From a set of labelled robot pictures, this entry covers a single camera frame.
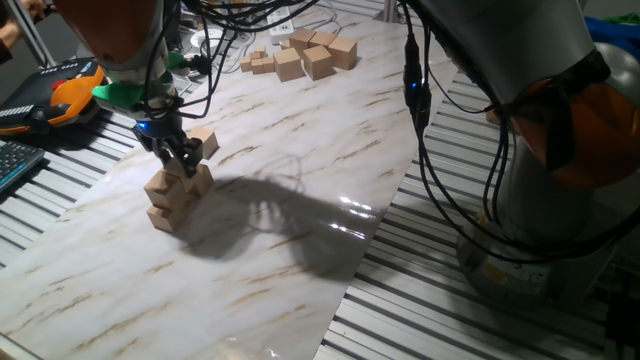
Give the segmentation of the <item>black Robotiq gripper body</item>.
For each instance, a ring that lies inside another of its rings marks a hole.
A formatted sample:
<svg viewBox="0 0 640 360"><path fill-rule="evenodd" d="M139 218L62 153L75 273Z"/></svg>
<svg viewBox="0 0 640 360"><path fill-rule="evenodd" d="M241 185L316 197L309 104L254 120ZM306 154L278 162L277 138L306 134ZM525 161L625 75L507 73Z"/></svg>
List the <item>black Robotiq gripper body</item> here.
<svg viewBox="0 0 640 360"><path fill-rule="evenodd" d="M171 151L183 151L186 135L182 129L182 118L171 115L161 120L138 120L132 128L142 147L147 152L167 148Z"/></svg>

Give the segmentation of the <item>person's bare hand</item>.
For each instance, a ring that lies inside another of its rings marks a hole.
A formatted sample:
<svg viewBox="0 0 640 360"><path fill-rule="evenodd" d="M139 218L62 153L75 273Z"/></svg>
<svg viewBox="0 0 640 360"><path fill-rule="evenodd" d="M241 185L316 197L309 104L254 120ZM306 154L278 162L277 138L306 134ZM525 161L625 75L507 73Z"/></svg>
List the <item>person's bare hand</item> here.
<svg viewBox="0 0 640 360"><path fill-rule="evenodd" d="M43 0L20 0L33 22L45 19L48 5Z"/></svg>

